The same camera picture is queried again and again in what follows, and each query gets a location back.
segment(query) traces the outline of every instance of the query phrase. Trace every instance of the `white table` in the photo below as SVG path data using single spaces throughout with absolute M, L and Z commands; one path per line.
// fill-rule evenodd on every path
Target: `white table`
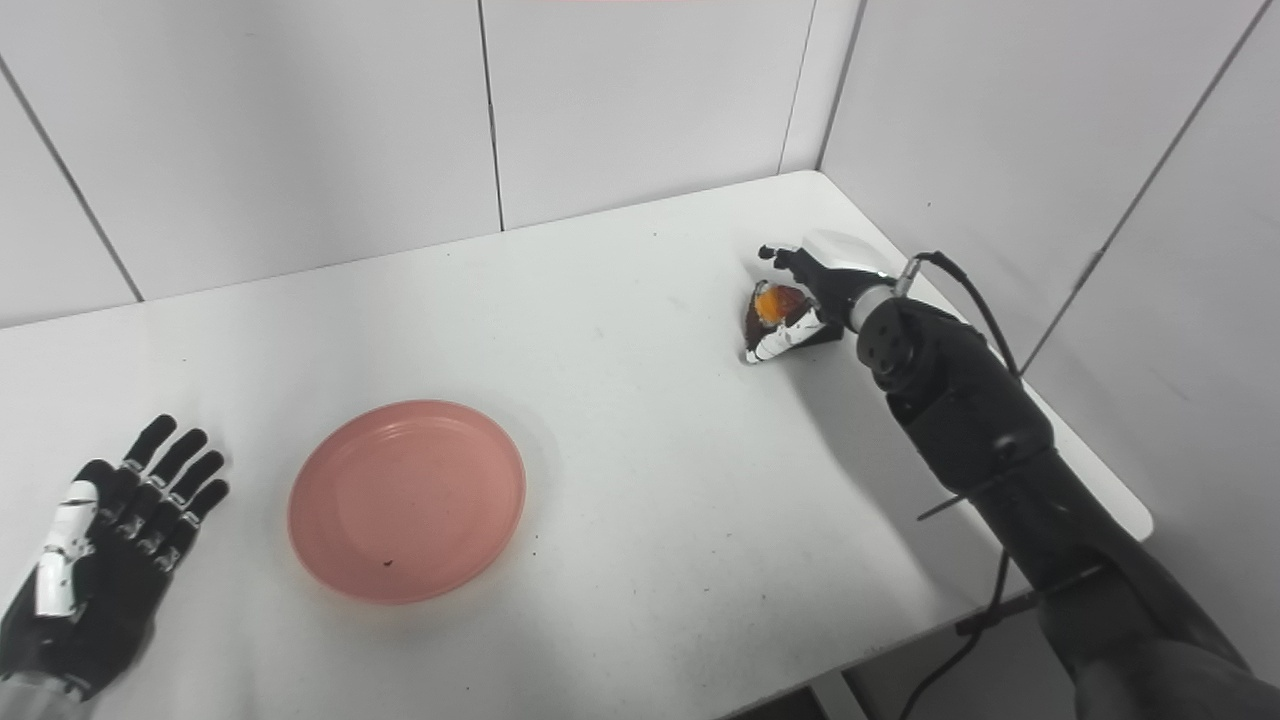
M 987 598 L 989 533 L 969 509 L 914 520 L 946 495 L 851 342 L 740 361 L 756 247 L 814 229 L 901 260 L 795 173 L 3 331 L 0 579 L 78 466 L 168 411 L 227 448 L 232 496 L 99 720 L 712 719 L 924 633 Z M 463 588 L 361 606 L 297 564 L 285 500 L 332 429 L 415 397 L 508 430 L 525 515 Z

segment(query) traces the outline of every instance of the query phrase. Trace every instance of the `robot finger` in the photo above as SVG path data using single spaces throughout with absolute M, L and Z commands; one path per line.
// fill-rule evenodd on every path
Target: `robot finger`
M 206 442 L 209 442 L 209 436 L 205 434 L 205 430 L 198 428 L 187 430 L 187 434 L 178 438 L 178 442 L 173 443 L 173 447 L 152 468 L 151 479 L 159 480 L 160 487 L 168 486 L 178 477 L 182 466 L 195 457 L 201 447 L 205 447 Z
M 69 618 L 76 612 L 72 569 L 92 551 L 88 528 L 97 515 L 97 486 L 76 479 L 54 511 L 36 564 L 36 616 Z
M 205 484 L 191 498 L 187 510 L 178 519 L 173 532 L 169 533 L 169 537 L 165 538 L 164 544 L 156 553 L 155 562 L 160 568 L 160 571 L 172 573 L 182 562 L 182 559 L 191 551 L 191 546 L 196 542 L 196 534 L 200 533 L 200 523 L 204 521 L 214 506 L 227 497 L 228 492 L 230 492 L 230 486 L 227 484 L 227 480 L 216 479 Z
M 187 468 L 187 471 L 169 488 L 169 493 L 160 501 L 155 514 L 142 528 L 142 539 L 138 541 L 138 547 L 142 548 L 143 553 L 151 555 L 160 547 L 160 543 L 173 532 L 178 518 L 187 511 L 187 496 L 198 491 L 221 466 L 223 456 L 214 451 L 205 454 L 191 468 Z
M 169 415 L 160 415 L 151 420 L 151 424 L 138 434 L 133 447 L 124 455 L 124 464 L 132 466 L 134 473 L 141 474 L 142 469 L 151 462 L 151 456 L 177 429 L 178 421 Z

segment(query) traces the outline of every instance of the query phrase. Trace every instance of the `robotic arm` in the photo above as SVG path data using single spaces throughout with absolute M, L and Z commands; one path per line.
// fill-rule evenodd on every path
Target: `robotic arm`
M 823 320 L 858 333 L 858 359 L 938 480 L 968 500 L 1041 597 L 1039 623 L 1082 719 L 1280 719 L 1262 683 L 1188 592 L 1059 455 L 1048 418 L 972 325 L 908 297 L 900 278 L 764 247 Z

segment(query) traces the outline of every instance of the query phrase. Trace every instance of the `white wall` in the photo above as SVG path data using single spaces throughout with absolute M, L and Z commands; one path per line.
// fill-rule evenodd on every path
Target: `white wall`
M 1025 357 L 1260 3 L 867 0 L 822 169 Z
M 475 0 L 0 0 L 145 297 L 498 229 Z
M 1156 516 L 1151 550 L 1280 683 L 1280 10 L 1032 366 Z
M 484 9 L 507 227 L 778 172 L 813 1 Z M 847 29 L 822 33 L 815 77 L 838 65 Z M 797 146 L 824 132 L 809 108 L 829 108 L 836 76 L 801 95 Z
M 0 51 L 151 299 L 815 168 L 858 6 L 0 0 Z
M 132 301 L 106 247 L 0 78 L 0 327 Z

